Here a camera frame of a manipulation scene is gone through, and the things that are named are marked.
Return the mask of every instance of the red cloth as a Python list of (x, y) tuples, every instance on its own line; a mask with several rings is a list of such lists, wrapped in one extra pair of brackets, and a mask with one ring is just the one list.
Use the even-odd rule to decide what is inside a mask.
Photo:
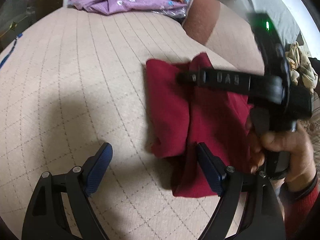
[(206, 53), (186, 64), (147, 63), (151, 120), (157, 137), (152, 152), (173, 163), (174, 196), (203, 197), (213, 193), (197, 163), (195, 146), (205, 142), (225, 165), (249, 171), (249, 146), (244, 128), (250, 106), (247, 97), (221, 90), (180, 85), (177, 73), (210, 67)]

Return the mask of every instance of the gray fabric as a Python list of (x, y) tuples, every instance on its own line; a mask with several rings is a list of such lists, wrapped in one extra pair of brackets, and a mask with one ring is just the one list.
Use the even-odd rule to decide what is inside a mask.
[(282, 44), (295, 43), (300, 32), (298, 24), (282, 0), (227, 0), (225, 4), (246, 19), (248, 12), (266, 12), (273, 21)]

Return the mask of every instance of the beige bedspread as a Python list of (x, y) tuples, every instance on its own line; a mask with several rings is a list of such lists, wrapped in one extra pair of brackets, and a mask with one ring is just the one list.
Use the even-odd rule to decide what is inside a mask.
[[(114, 157), (90, 202), (110, 239), (197, 239), (218, 197), (172, 196), (169, 165), (148, 152), (144, 64), (202, 51), (214, 66), (236, 69), (153, 13), (61, 8), (27, 29), (0, 70), (0, 216), (8, 227), (21, 237), (42, 172), (82, 165), (107, 141)], [(67, 201), (65, 209), (79, 235)], [(229, 234), (240, 218), (239, 211)]]

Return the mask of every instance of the skin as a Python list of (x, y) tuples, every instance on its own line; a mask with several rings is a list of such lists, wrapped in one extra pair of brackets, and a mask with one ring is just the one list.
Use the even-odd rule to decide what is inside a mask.
[(246, 128), (249, 130), (251, 173), (264, 163), (263, 148), (279, 152), (291, 153), (289, 172), (284, 179), (292, 192), (306, 188), (316, 175), (316, 165), (313, 160), (313, 146), (307, 132), (298, 122), (295, 132), (267, 132), (258, 138), (248, 117)]

